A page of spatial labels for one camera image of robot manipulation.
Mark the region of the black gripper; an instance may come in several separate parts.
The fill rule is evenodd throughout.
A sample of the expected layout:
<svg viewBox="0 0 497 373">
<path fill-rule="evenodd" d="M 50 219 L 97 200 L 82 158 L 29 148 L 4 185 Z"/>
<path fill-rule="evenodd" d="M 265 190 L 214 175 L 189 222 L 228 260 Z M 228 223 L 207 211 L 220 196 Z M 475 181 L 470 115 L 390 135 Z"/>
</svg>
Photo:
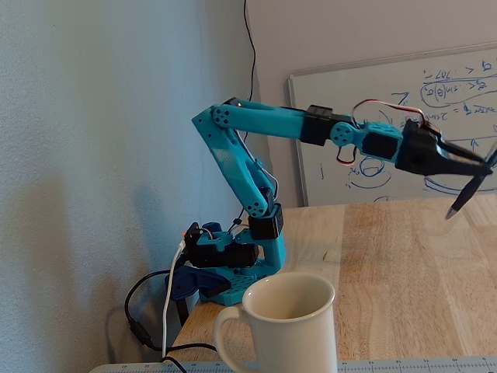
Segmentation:
<svg viewBox="0 0 497 373">
<path fill-rule="evenodd" d="M 395 168 L 418 175 L 493 174 L 480 155 L 440 138 L 433 129 L 412 119 L 407 119 L 403 127 Z"/>
</svg>

